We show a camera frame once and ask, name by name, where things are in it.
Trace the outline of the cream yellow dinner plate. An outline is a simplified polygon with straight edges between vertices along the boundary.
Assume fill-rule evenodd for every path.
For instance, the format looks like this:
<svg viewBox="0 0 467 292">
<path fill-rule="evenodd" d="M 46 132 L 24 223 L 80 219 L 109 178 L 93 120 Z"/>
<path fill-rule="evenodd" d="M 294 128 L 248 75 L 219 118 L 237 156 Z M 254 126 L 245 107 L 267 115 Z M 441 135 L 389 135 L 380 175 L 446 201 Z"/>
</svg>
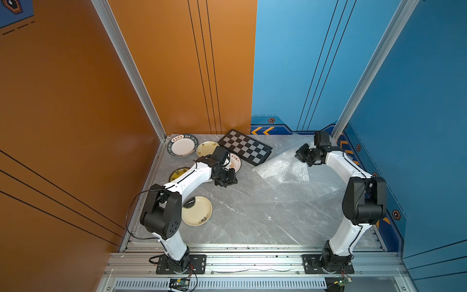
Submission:
<svg viewBox="0 0 467 292">
<path fill-rule="evenodd" d="M 196 153 L 198 157 L 212 155 L 215 149 L 219 146 L 219 144 L 215 141 L 205 141 L 200 143 L 197 147 Z"/>
</svg>

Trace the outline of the yellow black patterned plate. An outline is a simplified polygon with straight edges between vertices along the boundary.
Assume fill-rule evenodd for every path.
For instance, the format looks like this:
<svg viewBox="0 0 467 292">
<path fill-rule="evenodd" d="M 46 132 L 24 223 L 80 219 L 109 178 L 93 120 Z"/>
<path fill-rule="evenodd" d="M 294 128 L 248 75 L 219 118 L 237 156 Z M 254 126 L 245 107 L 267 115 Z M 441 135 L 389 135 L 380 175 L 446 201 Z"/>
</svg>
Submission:
<svg viewBox="0 0 467 292">
<path fill-rule="evenodd" d="M 189 167 L 181 167 L 181 168 L 174 170 L 169 176 L 169 182 L 177 180 L 180 176 L 182 176 L 189 170 L 190 170 Z"/>
</svg>

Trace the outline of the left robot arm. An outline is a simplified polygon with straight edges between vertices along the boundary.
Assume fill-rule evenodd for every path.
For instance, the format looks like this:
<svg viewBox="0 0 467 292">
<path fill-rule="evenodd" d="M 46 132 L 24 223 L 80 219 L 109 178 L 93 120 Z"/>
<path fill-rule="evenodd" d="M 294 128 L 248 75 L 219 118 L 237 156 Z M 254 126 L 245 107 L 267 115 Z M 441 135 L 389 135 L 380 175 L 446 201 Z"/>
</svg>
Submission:
<svg viewBox="0 0 467 292">
<path fill-rule="evenodd" d="M 194 165 L 172 182 L 154 184 L 147 191 L 140 216 L 140 224 L 164 248 L 163 259 L 171 270 L 183 273 L 189 267 L 189 247 L 179 233 L 182 205 L 188 196 L 203 183 L 212 180 L 216 186 L 237 184 L 235 170 L 228 168 L 230 153 L 216 147 L 211 155 L 198 158 Z"/>
</svg>

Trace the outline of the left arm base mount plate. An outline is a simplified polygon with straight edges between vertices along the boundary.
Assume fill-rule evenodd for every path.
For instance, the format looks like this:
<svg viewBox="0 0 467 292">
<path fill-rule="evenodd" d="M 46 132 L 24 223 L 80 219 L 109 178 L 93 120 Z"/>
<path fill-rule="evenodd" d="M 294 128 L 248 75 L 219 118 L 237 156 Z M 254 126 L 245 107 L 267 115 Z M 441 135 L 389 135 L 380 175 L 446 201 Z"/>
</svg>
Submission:
<svg viewBox="0 0 467 292">
<path fill-rule="evenodd" d="M 156 274 L 190 274 L 194 271 L 197 275 L 206 271 L 207 256 L 205 254 L 189 254 L 180 261 L 171 259 L 167 255 L 159 258 L 156 264 Z"/>
</svg>

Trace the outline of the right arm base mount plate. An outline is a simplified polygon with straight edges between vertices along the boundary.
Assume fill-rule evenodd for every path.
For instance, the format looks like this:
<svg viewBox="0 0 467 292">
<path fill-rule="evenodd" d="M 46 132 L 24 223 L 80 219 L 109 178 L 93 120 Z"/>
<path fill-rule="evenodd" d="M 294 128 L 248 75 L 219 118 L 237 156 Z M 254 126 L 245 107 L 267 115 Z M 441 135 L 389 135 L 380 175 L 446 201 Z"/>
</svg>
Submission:
<svg viewBox="0 0 467 292">
<path fill-rule="evenodd" d="M 302 255 L 302 263 L 306 274 L 354 274 L 355 270 L 350 257 L 323 257 L 318 254 Z"/>
</svg>

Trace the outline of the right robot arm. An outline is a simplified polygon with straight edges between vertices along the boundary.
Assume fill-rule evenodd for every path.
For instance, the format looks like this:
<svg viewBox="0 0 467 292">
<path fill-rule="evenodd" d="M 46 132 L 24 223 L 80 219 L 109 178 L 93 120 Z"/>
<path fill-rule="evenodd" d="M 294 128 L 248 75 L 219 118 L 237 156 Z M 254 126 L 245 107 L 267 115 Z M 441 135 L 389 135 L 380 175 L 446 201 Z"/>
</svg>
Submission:
<svg viewBox="0 0 467 292">
<path fill-rule="evenodd" d="M 342 199 L 344 218 L 336 234 L 326 242 L 321 267 L 328 273 L 342 271 L 353 259 L 353 249 L 371 226 L 386 216 L 387 183 L 355 164 L 326 131 L 316 132 L 314 147 L 304 144 L 295 157 L 309 167 L 325 164 L 347 184 Z"/>
</svg>

